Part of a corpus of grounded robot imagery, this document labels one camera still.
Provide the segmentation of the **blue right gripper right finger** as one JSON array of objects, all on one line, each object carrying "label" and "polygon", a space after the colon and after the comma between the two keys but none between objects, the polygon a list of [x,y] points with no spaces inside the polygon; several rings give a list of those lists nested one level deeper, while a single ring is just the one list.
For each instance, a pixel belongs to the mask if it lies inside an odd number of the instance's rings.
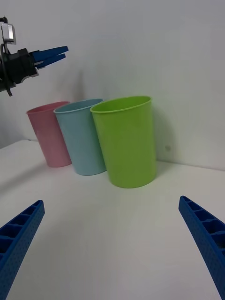
[{"label": "blue right gripper right finger", "polygon": [[202,255],[221,299],[225,299],[225,224],[185,196],[179,212]]}]

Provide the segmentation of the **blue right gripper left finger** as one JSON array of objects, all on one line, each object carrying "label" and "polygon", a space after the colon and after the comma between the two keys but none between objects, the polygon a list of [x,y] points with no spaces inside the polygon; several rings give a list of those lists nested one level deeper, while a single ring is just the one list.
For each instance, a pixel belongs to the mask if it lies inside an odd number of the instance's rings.
[{"label": "blue right gripper left finger", "polygon": [[45,214],[36,201],[0,228],[0,299],[5,300]]}]

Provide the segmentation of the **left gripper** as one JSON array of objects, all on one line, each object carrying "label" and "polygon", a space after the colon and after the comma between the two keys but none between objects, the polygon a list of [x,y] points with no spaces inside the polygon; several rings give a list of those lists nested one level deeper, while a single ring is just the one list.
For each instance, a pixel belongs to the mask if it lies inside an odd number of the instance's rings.
[{"label": "left gripper", "polygon": [[9,87],[13,88],[27,78],[38,76],[37,69],[45,68],[64,59],[66,57],[64,53],[67,51],[67,46],[61,46],[42,51],[33,51],[31,54],[26,48],[13,54],[6,54],[5,67]]}]

